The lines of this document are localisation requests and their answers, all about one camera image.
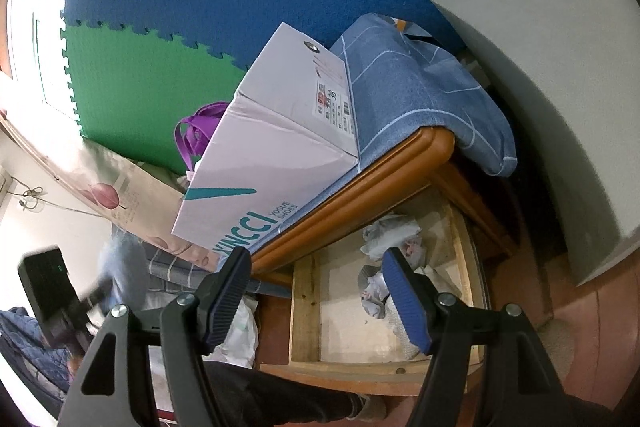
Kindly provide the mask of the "grey floral underwear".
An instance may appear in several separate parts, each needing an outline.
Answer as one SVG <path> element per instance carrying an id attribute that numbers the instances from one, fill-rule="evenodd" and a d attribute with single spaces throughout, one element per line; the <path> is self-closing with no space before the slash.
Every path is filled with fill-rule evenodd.
<path id="1" fill-rule="evenodd" d="M 398 246 L 400 251 L 409 263 L 410 268 L 420 274 L 424 273 L 427 266 L 426 249 L 419 236 L 405 239 L 404 243 Z M 390 297 L 390 291 L 384 281 L 382 268 L 379 265 L 363 265 L 358 274 L 358 289 L 360 292 L 360 303 L 363 310 L 370 317 L 382 320 L 386 314 L 386 300 Z"/>

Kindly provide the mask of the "light grey underwear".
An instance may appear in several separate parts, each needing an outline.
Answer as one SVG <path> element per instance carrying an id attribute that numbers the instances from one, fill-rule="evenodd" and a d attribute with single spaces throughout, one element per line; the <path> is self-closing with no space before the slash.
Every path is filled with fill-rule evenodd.
<path id="1" fill-rule="evenodd" d="M 404 245 L 419 236 L 422 229 L 413 217 L 389 213 L 362 230 L 360 251 L 372 261 L 380 261 L 388 248 Z"/>

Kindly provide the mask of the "wooden drawer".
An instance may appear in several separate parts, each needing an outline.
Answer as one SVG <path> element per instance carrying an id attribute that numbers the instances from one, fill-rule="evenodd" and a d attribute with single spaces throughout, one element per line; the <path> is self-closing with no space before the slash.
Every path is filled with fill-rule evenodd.
<path id="1" fill-rule="evenodd" d="M 489 306 L 475 247 L 462 213 L 429 188 L 399 208 L 416 218 L 427 263 L 470 307 Z M 355 232 L 295 262 L 288 361 L 260 369 L 290 381 L 388 397 L 418 395 L 430 360 L 410 355 L 386 319 L 369 317 L 357 275 L 366 262 Z"/>

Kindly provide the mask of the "white plastic bag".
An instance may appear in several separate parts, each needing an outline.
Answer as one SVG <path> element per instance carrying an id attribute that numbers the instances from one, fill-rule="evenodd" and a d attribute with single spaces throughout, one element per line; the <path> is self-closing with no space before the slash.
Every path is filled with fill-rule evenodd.
<path id="1" fill-rule="evenodd" d="M 254 317 L 258 301 L 244 296 L 223 343 L 210 355 L 203 358 L 207 362 L 222 362 L 251 369 L 258 347 L 258 327 Z"/>

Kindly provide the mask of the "blue quilted jacket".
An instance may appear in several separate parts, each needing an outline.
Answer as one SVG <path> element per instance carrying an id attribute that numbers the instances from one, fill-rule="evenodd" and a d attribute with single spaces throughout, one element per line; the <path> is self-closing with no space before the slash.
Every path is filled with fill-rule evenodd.
<path id="1" fill-rule="evenodd" d="M 23 307 L 1 312 L 1 339 L 9 347 L 9 354 L 24 365 L 26 373 L 43 384 L 47 392 L 63 398 L 70 389 L 68 352 L 65 348 L 50 348 L 35 317 Z"/>

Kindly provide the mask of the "black trouser leg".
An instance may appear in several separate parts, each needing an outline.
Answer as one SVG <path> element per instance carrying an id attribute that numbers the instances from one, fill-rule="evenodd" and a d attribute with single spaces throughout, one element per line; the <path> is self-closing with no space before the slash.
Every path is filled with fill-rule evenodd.
<path id="1" fill-rule="evenodd" d="M 204 369 L 227 426 L 326 424 L 356 417 L 359 395 L 287 381 L 256 369 L 205 362 Z"/>

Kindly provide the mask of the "wooden nightstand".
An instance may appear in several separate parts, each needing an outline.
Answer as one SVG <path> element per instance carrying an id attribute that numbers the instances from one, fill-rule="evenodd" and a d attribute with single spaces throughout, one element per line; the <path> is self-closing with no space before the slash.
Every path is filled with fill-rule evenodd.
<path id="1" fill-rule="evenodd" d="M 253 272 L 277 280 L 293 269 L 288 361 L 263 372 L 289 381 L 366 395 L 417 395 L 430 365 L 406 357 L 383 322 L 360 308 L 355 277 L 357 248 L 366 225 L 397 210 L 416 218 L 435 265 L 444 269 L 462 300 L 488 307 L 486 285 L 465 221 L 472 219 L 513 255 L 514 240 L 451 160 L 454 136 L 442 128 L 414 132 L 357 174 L 326 202 L 280 232 L 253 257 Z"/>

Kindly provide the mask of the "floral beige pillow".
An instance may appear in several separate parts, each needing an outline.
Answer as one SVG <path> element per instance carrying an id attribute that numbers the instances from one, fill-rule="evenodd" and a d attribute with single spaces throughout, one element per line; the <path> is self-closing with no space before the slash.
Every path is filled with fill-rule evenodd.
<path id="1" fill-rule="evenodd" d="M 182 194 L 131 160 L 90 140 L 41 138 L 29 154 L 114 225 L 209 272 L 220 256 L 172 234 Z"/>

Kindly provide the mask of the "green foam mat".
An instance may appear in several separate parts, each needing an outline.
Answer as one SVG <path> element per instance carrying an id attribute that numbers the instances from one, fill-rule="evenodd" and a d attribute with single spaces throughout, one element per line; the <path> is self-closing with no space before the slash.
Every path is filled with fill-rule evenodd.
<path id="1" fill-rule="evenodd" d="M 63 56 L 81 135 L 133 160 L 186 172 L 175 144 L 180 119 L 229 102 L 245 70 L 207 46 L 151 30 L 68 24 Z"/>

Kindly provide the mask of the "white shoe box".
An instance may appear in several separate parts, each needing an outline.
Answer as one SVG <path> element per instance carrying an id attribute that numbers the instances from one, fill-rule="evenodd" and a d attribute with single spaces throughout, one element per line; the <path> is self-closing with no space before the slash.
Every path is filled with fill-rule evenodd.
<path id="1" fill-rule="evenodd" d="M 172 233 L 221 256 L 252 248 L 358 162 L 344 62 L 281 24 L 235 90 Z"/>

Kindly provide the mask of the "blue checked cloth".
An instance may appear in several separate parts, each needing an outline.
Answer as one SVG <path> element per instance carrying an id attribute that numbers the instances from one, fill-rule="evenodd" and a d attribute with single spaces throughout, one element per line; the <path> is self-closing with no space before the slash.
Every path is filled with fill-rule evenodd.
<path id="1" fill-rule="evenodd" d="M 435 184 L 503 246 L 512 241 L 451 164 L 460 152 L 488 174 L 518 165 L 510 124 L 480 83 L 421 27 L 359 17 L 331 48 L 347 66 L 360 161 L 251 251 L 298 257 L 378 219 Z"/>

